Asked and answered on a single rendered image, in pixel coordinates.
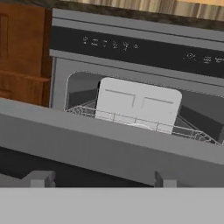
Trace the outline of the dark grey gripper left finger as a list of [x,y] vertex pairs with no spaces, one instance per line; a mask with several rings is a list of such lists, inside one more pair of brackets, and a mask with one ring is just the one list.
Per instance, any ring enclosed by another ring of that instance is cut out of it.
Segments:
[[0,174],[0,187],[55,187],[54,171],[32,171],[24,178]]

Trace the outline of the grey dishwasher door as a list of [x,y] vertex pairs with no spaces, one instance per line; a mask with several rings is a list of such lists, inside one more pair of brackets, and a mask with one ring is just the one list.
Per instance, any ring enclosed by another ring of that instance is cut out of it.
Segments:
[[0,145],[140,183],[224,186],[224,147],[0,98]]

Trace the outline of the grey dishwasher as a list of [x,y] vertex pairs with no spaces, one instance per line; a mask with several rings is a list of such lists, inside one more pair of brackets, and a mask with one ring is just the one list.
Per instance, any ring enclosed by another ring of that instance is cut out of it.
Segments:
[[50,54],[53,109],[181,116],[224,143],[224,31],[55,9]]

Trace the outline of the brown wooden cupboard door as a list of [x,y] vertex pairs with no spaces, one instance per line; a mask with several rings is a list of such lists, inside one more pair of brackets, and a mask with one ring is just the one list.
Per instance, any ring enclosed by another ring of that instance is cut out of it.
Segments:
[[0,3],[0,98],[49,104],[51,22],[44,7]]

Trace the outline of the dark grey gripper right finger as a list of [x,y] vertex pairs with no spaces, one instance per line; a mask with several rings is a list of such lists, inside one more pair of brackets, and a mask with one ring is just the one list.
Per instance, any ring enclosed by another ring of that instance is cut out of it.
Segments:
[[176,188],[176,187],[186,187],[186,184],[178,181],[176,178],[170,175],[156,171],[154,186],[165,188]]

